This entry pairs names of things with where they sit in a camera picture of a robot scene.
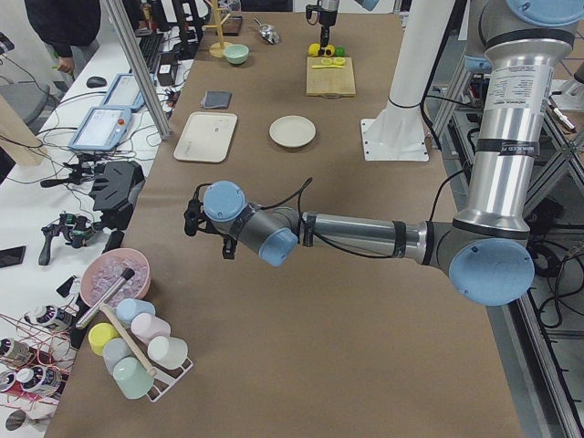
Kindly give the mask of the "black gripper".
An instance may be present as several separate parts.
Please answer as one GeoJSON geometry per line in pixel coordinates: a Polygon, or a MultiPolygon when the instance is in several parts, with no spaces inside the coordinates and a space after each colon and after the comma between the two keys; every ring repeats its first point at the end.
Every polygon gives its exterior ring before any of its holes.
{"type": "MultiPolygon", "coordinates": [[[[321,42],[329,42],[330,37],[330,26],[329,25],[322,25],[320,28],[320,41],[321,42]]],[[[321,56],[328,56],[329,55],[329,45],[322,44],[320,47],[320,55],[321,56]]]]}
{"type": "Polygon", "coordinates": [[[229,235],[223,237],[222,256],[225,260],[235,259],[235,240],[229,235]]]}

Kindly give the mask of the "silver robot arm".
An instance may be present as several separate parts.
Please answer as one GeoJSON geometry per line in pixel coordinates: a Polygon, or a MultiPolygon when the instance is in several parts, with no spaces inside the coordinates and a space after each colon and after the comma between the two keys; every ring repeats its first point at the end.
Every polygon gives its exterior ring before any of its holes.
{"type": "Polygon", "coordinates": [[[272,266],[302,245],[372,259],[410,258],[443,271],[466,298],[502,306],[527,292],[535,268],[524,219],[556,65],[573,48],[580,1],[473,1],[464,63],[489,76],[464,208],[449,223],[378,221],[249,202],[233,182],[199,185],[185,232],[220,235],[223,256],[245,245],[272,266]]]}
{"type": "Polygon", "coordinates": [[[309,22],[314,14],[317,14],[317,22],[320,24],[320,38],[318,54],[326,53],[329,45],[330,29],[336,24],[339,11],[339,0],[321,0],[315,5],[307,5],[305,8],[306,19],[309,22]]]}

